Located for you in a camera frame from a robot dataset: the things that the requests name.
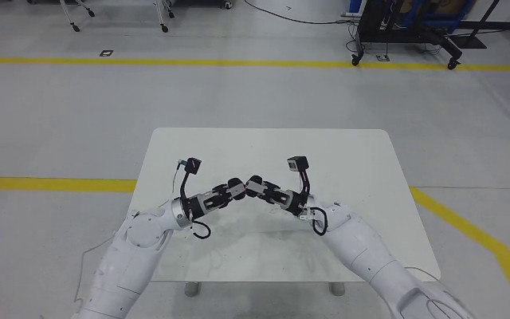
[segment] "black wire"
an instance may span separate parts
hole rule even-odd
[[[417,48],[417,51],[419,53],[427,53],[427,54],[430,54],[430,55],[438,55],[441,52],[442,49],[443,48],[440,45],[439,45],[439,48],[437,48],[437,49],[427,49],[427,44],[423,43],[423,49]]]
[[[184,191],[184,187],[186,186],[186,182],[188,180],[188,177],[190,176],[190,173],[186,172],[186,174],[184,175],[184,178],[182,179],[182,183],[181,183],[181,203],[182,203],[182,208],[185,212],[189,212],[188,210],[188,206],[187,206],[187,198],[186,198],[186,192]],[[202,225],[204,226],[206,229],[207,229],[207,235],[205,236],[201,236],[195,232],[193,232],[193,235],[196,237],[196,238],[200,238],[200,239],[208,239],[210,237],[210,234],[211,234],[211,230],[209,228],[209,226],[207,226],[205,223],[202,223],[202,222],[197,222],[196,220],[194,220],[194,216],[191,217],[191,223],[192,224],[198,224],[198,225]]]
[[[186,199],[186,192],[184,191],[184,187],[186,186],[186,182],[188,180],[188,177],[190,176],[190,173],[186,172],[184,175],[184,178],[182,179],[181,183],[181,200],[184,201]]]
[[[205,236],[201,236],[195,232],[193,232],[193,235],[196,237],[196,238],[200,238],[200,239],[208,239],[210,237],[210,234],[211,234],[211,231],[210,231],[210,228],[209,226],[207,226],[205,223],[202,223],[202,222],[199,222],[199,221],[196,221],[196,220],[192,220],[191,221],[193,224],[198,224],[198,225],[201,225],[201,226],[204,226],[206,229],[207,229],[207,235]]]
[[[326,215],[326,212],[322,208],[319,208],[319,207],[310,207],[310,210],[311,211],[320,211],[322,213],[322,215],[324,216],[324,227],[322,228],[322,231],[317,230],[316,219],[314,219],[312,222],[313,231],[315,231],[315,233],[318,234],[319,236],[324,236],[326,234],[326,231],[328,231],[328,216]]]
[[[349,48],[349,45],[352,43],[352,42],[355,42],[356,41],[356,38],[354,37],[354,34],[352,33],[351,31],[351,26],[357,26],[355,22],[351,21],[348,23],[348,27],[347,27],[347,31],[349,32],[349,35],[351,36],[351,39],[348,43],[345,44],[345,47],[346,49],[348,49],[349,51],[353,52],[353,53],[358,53],[357,50],[353,50],[353,49],[350,49]],[[361,44],[361,49],[364,51],[365,50],[365,45],[362,43]]]
[[[307,25],[341,25],[343,23],[348,23],[348,22],[352,21],[352,20],[336,20],[336,21],[333,21],[333,22],[310,22],[310,21],[296,20],[296,19],[287,18],[287,17],[284,17],[283,15],[275,14],[274,12],[267,11],[267,10],[264,10],[262,8],[259,8],[258,6],[255,6],[255,5],[251,4],[251,3],[249,3],[247,0],[245,0],[245,2],[249,6],[252,6],[255,9],[263,11],[263,12],[266,12],[267,14],[274,15],[275,17],[279,17],[279,18],[282,18],[282,19],[285,19],[285,20],[289,20],[289,21],[293,21],[293,22],[305,23]]]

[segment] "floor marking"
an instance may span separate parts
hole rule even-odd
[[[447,222],[450,226],[459,230],[466,237],[471,238],[471,240],[480,244],[486,250],[492,252],[494,257],[496,257],[496,260],[499,262],[505,277],[508,282],[510,282],[510,250],[502,242],[494,239],[491,235],[485,233],[468,220],[463,219],[457,213],[430,198],[427,194],[419,191],[417,188],[410,187],[410,190],[416,203]]]
[[[135,179],[57,179],[30,177],[0,177],[0,191],[85,191],[132,193]],[[491,251],[510,282],[510,250],[498,240],[474,226],[459,214],[443,206],[416,187],[410,187],[414,201],[459,230],[485,249]]]
[[[0,191],[99,191],[132,193],[134,179],[41,179],[0,177]]]
[[[188,66],[188,67],[266,67],[310,69],[391,69],[449,71],[446,64],[350,61],[277,61],[277,60],[169,60],[169,59],[99,59],[72,57],[0,57],[0,65],[124,65],[124,66]],[[510,72],[510,65],[459,65],[455,71]]]

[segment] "black equipment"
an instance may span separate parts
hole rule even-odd
[[[352,54],[352,64],[358,65],[363,58],[364,47],[362,43],[430,43],[440,45],[452,57],[449,59],[448,69],[455,69],[459,65],[460,51],[446,36],[445,31],[436,30],[422,23],[426,13],[429,12],[431,0],[424,0],[418,9],[412,26],[405,29],[394,30],[394,24],[400,14],[404,0],[367,0],[365,10],[359,20],[355,34],[356,54]],[[393,4],[390,14],[386,14]],[[381,29],[383,20],[386,27]]]

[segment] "cart wheel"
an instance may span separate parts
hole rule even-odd
[[[455,61],[450,61],[448,64],[448,69],[455,69],[457,67],[457,63]]]

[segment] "camera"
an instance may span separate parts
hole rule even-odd
[[[306,171],[309,168],[306,156],[291,157],[287,159],[287,164],[291,171]]]

